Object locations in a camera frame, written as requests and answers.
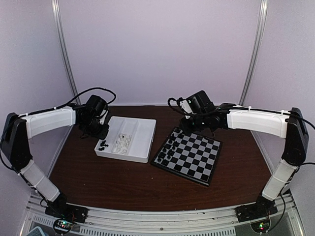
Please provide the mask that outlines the black silver chessboard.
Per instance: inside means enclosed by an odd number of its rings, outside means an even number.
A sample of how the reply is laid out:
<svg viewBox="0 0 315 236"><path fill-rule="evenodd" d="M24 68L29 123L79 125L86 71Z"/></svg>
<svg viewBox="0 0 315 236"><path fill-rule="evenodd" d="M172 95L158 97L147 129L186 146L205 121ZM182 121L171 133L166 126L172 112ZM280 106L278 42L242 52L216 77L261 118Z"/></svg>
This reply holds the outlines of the black silver chessboard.
<svg viewBox="0 0 315 236"><path fill-rule="evenodd" d="M222 142L196 133L184 135L181 133L182 129L178 133L176 128L172 129L156 152L151 165L203 186L210 186L220 156ZM171 135L174 135L176 139L169 144L168 140ZM179 145L175 146L175 150L172 150L175 141ZM169 150L172 150L173 154L170 155L170 159L167 159ZM160 153L165 153L165 157L162 159L169 161L167 166L163 165L163 161L158 163Z"/></svg>

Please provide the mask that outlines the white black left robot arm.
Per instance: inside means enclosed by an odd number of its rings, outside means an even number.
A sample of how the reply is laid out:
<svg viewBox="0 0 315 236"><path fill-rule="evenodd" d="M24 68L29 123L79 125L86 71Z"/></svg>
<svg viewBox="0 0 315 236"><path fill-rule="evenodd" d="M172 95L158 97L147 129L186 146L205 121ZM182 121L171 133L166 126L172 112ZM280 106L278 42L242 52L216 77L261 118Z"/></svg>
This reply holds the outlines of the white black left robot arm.
<svg viewBox="0 0 315 236"><path fill-rule="evenodd" d="M21 115L10 113L6 117L0 147L10 163L9 168L37 191L59 218L67 218L71 208L66 204L64 193L35 163L30 141L51 131L73 126L77 126L83 135L103 140L109 131L105 122L108 112L108 103L100 96L91 95L82 105L69 101L54 108Z"/></svg>

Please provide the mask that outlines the white compartment tray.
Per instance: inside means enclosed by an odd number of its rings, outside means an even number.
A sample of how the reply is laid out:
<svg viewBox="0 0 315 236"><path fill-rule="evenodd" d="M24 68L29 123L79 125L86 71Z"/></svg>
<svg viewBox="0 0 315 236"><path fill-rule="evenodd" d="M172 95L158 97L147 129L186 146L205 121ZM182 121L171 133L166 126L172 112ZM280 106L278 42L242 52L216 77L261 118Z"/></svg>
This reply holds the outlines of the white compartment tray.
<svg viewBox="0 0 315 236"><path fill-rule="evenodd" d="M112 116L105 140L94 151L99 157L148 163L157 121L145 118Z"/></svg>

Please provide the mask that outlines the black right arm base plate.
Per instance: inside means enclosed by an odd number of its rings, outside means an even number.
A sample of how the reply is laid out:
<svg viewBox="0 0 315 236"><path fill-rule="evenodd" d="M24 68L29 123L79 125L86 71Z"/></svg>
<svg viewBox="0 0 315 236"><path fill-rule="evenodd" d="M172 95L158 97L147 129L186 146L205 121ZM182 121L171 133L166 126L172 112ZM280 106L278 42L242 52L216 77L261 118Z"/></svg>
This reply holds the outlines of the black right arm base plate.
<svg viewBox="0 0 315 236"><path fill-rule="evenodd" d="M278 209L276 206L271 206L267 208L264 205L254 203L249 205L238 206L235 208L235 212L238 222L241 223L267 217L271 214L275 214L278 212Z"/></svg>

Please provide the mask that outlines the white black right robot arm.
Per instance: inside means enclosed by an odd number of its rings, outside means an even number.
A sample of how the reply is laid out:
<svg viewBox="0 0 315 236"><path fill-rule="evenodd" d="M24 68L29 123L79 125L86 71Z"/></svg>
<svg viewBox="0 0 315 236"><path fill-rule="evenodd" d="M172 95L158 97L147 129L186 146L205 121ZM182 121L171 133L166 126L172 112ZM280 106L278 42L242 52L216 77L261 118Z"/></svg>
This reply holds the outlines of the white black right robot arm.
<svg viewBox="0 0 315 236"><path fill-rule="evenodd" d="M252 206L255 216L264 216L297 169L305 163L309 135L307 121L300 109L273 111L233 103L216 106L203 90L186 99L179 98L176 104L184 115L180 125L187 133L206 128L212 132L217 129L243 129L285 139L281 160Z"/></svg>

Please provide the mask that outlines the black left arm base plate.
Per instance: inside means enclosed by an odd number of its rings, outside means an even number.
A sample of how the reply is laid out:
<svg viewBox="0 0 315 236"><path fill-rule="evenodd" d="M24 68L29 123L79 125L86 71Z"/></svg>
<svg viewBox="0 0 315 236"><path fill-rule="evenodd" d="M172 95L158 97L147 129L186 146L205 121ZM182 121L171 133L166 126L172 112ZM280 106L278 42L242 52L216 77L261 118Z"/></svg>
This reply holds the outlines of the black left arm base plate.
<svg viewBox="0 0 315 236"><path fill-rule="evenodd" d="M67 205L64 213L57 213L50 207L47 207L45 210L45 214L53 216L55 218L65 219L69 222L85 223L88 211L89 210L86 207Z"/></svg>

